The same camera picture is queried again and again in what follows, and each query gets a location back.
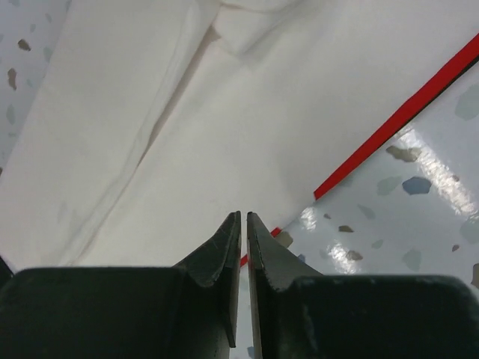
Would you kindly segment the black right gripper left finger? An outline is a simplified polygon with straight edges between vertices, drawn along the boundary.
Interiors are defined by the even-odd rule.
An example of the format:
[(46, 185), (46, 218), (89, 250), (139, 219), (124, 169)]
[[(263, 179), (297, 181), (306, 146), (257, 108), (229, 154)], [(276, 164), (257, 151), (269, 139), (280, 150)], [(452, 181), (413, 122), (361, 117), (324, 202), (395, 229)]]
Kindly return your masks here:
[(241, 215), (172, 267), (27, 269), (1, 288), (3, 358), (227, 358)]

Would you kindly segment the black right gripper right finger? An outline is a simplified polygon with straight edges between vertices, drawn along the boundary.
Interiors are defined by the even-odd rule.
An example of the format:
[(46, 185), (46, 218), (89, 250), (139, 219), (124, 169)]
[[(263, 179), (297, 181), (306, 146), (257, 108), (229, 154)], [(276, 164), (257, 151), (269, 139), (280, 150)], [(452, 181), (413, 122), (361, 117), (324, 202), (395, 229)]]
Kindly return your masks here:
[(256, 358), (476, 358), (478, 300), (455, 277), (324, 275), (247, 215)]

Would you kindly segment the white t shirt red print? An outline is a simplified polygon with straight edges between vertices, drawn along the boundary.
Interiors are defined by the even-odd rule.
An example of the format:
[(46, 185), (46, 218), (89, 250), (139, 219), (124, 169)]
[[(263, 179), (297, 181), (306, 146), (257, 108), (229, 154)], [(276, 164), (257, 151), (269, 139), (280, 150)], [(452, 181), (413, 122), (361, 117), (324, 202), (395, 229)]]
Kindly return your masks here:
[(1, 176), (1, 255), (170, 265), (268, 227), (456, 54), (476, 1), (73, 1)]

